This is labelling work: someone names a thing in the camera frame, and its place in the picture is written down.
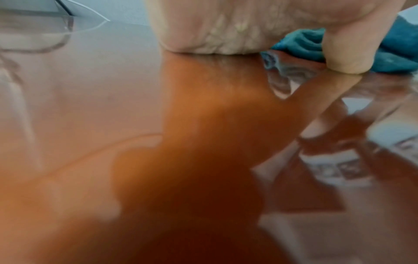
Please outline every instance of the cord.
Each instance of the cord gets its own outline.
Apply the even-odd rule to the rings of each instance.
[[[78,2],[73,1],[73,0],[65,0],[65,1],[68,1],[68,2],[70,2],[70,3],[73,3],[73,4],[78,5],[78,6],[81,6],[81,7],[84,7],[85,9],[88,9],[88,10],[90,10],[91,12],[93,12],[93,13],[95,13],[95,14],[99,15],[99,16],[100,16],[100,17],[102,17],[104,20],[106,20],[106,21],[110,21],[107,17],[103,16],[102,14],[100,14],[99,12],[97,12],[96,10],[94,10],[94,9],[92,9],[92,8],[90,8],[90,7],[83,5],[82,3],[78,3]]]
[[[73,16],[73,13],[68,9],[68,7],[66,5],[64,5],[64,3],[61,0],[55,0],[55,2],[62,7],[62,9],[64,9],[64,11],[69,15],[69,16]]]

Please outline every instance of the white cable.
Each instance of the white cable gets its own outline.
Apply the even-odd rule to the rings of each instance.
[[[89,9],[91,12],[93,12],[93,13],[101,16],[104,20],[110,21],[107,17],[103,16],[102,14],[100,14],[99,12],[97,12],[96,10],[94,10],[94,9],[92,9],[90,7],[83,5],[82,3],[78,3],[78,2],[73,1],[73,0],[65,0],[65,1],[68,1],[70,3],[73,3],[73,4],[78,5],[78,6],[81,6],[81,7],[84,7],[85,9]]]

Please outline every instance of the wrinkled skin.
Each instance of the wrinkled skin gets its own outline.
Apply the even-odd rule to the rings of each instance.
[[[175,52],[244,54],[267,50],[300,28],[327,29],[330,69],[368,71],[397,13],[418,0],[146,0],[162,46]]]

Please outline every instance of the teal cloth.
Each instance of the teal cloth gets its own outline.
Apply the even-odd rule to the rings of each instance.
[[[322,38],[325,29],[297,30],[272,47],[292,56],[325,62]],[[380,73],[411,73],[418,70],[418,25],[398,16],[383,39],[371,69]]]

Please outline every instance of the tabletop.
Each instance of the tabletop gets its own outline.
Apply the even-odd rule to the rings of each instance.
[[[0,18],[0,262],[418,259],[418,80]]]

